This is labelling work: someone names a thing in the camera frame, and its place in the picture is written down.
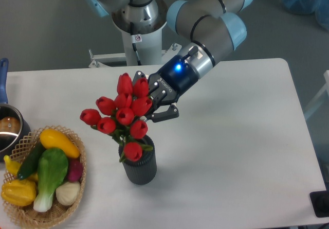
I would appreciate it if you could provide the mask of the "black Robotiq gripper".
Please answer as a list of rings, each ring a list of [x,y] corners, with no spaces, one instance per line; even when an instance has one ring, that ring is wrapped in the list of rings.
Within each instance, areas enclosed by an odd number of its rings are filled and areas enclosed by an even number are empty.
[[[179,117],[179,110],[175,104],[179,97],[190,89],[199,77],[188,63],[190,55],[175,55],[156,73],[147,75],[137,71],[133,77],[132,84],[138,81],[146,81],[149,84],[149,95],[153,99],[153,108],[157,109],[163,105],[170,105],[164,112],[151,113],[145,116],[143,121],[154,123],[166,121]]]

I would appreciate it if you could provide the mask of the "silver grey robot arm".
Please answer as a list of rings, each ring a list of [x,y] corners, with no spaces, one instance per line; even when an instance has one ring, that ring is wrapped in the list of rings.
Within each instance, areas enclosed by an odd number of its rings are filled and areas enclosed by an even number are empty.
[[[121,31],[127,65],[160,64],[147,76],[152,107],[142,120],[179,116],[176,103],[233,52],[247,31],[237,13],[253,0],[86,0]]]

